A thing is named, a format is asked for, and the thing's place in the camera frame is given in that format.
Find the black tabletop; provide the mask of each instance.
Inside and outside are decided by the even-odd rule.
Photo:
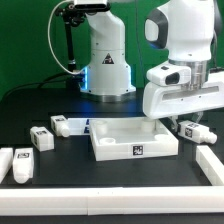
[[[18,90],[0,103],[0,147],[34,147],[30,128],[46,127],[50,117],[138,117],[142,113],[143,91],[124,102],[102,103],[80,97],[66,89]],[[206,112],[201,123],[218,135],[209,147],[220,160],[224,158],[224,112]],[[95,160],[89,136],[54,135],[55,149],[39,152],[34,147],[34,178],[26,185],[18,185],[10,170],[0,188],[80,188],[80,187],[155,187],[155,186],[210,186],[195,161],[197,144],[176,136],[179,140],[177,156],[134,160]],[[60,217],[0,217],[1,223],[223,223],[223,214],[169,214],[125,216],[60,216]]]

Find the white tray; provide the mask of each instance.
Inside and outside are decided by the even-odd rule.
[[[159,120],[90,119],[89,130],[97,161],[178,154],[178,140]]]

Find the white edge strip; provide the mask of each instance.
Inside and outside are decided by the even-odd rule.
[[[224,186],[224,166],[208,146],[197,146],[196,161],[213,186]]]
[[[224,187],[2,189],[0,215],[224,212]]]

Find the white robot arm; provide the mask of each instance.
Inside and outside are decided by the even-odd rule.
[[[109,11],[107,0],[74,0],[74,7],[86,13],[91,31],[91,61],[81,92],[104,102],[133,95],[136,88],[125,61],[124,23]]]
[[[224,79],[215,74],[208,77],[214,29],[220,28],[216,11],[214,0],[170,0],[149,14],[146,38],[154,48],[168,49],[169,56],[167,62],[147,72],[151,82],[144,91],[143,111],[148,117],[224,106]]]

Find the cable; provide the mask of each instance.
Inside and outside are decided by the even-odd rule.
[[[142,76],[144,80],[144,85],[146,85],[146,77],[144,73],[144,66],[143,66],[143,60],[142,60],[142,53],[140,49],[140,41],[139,41],[139,36],[138,36],[138,3],[137,0],[135,0],[135,29],[136,29],[136,39],[137,39],[137,48],[138,48],[138,55],[139,55],[139,61],[140,61],[140,67],[142,70]]]
[[[213,58],[213,68],[211,68],[209,70],[210,73],[217,73],[217,72],[223,72],[224,71],[224,68],[222,67],[218,67],[217,65],[217,48],[218,48],[218,40],[217,40],[217,34],[216,32],[214,31],[214,47],[213,47],[213,52],[212,52],[212,58]]]
[[[52,18],[53,18],[53,15],[54,15],[54,12],[56,11],[56,9],[61,6],[62,4],[64,3],[68,3],[68,2],[73,2],[71,0],[64,0],[60,3],[58,3],[54,9],[52,10],[51,12],[51,15],[50,15],[50,18],[49,18],[49,21],[48,21],[48,28],[47,28],[47,36],[48,36],[48,44],[49,44],[49,48],[51,50],[51,53],[52,53],[52,56],[53,58],[55,59],[55,61],[57,62],[57,64],[67,73],[71,74],[71,75],[80,75],[80,73],[82,72],[82,70],[80,71],[76,71],[76,72],[70,72],[68,69],[66,69],[60,62],[59,60],[57,59],[54,51],[53,51],[53,48],[52,48],[52,44],[51,44],[51,35],[50,35],[50,31],[51,31],[51,22],[52,22]]]
[[[42,83],[40,83],[40,85],[39,85],[37,88],[38,88],[38,89],[41,89],[42,86],[43,86],[45,83],[47,83],[48,81],[51,81],[52,79],[56,79],[56,78],[59,78],[59,77],[62,77],[62,76],[71,76],[71,75],[70,75],[70,74],[67,74],[67,73],[64,73],[64,72],[62,72],[62,73],[58,73],[58,74],[56,74],[56,75],[52,75],[52,76],[46,78]]]
[[[214,68],[217,68],[217,47],[218,47],[218,40],[217,40],[217,35],[214,30],[214,47],[213,47],[213,65]]]
[[[65,82],[66,80],[63,79],[63,80],[58,80],[58,81],[49,81],[49,82],[34,82],[34,83],[28,83],[28,84],[23,84],[23,85],[20,85],[20,86],[16,86],[10,90],[8,90],[2,97],[2,101],[9,95],[11,94],[12,92],[14,92],[15,90],[17,89],[20,89],[20,88],[23,88],[23,87],[27,87],[27,86],[34,86],[34,85],[40,85],[40,84],[47,84],[47,83],[59,83],[59,82]]]

